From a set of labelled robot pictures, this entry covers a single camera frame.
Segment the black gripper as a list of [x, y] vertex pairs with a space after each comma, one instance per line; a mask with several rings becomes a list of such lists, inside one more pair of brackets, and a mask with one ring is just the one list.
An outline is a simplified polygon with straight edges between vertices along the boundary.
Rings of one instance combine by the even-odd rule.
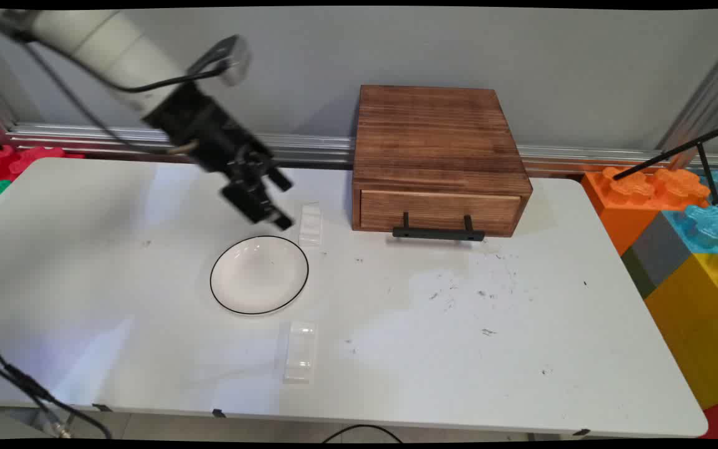
[[252, 223], [263, 221], [284, 231], [292, 218], [273, 203], [265, 190], [268, 177], [280, 190], [293, 182], [277, 167], [271, 151], [196, 83], [174, 86], [143, 121], [168, 136], [172, 145], [196, 143], [188, 156], [205, 171], [233, 179], [221, 195]]

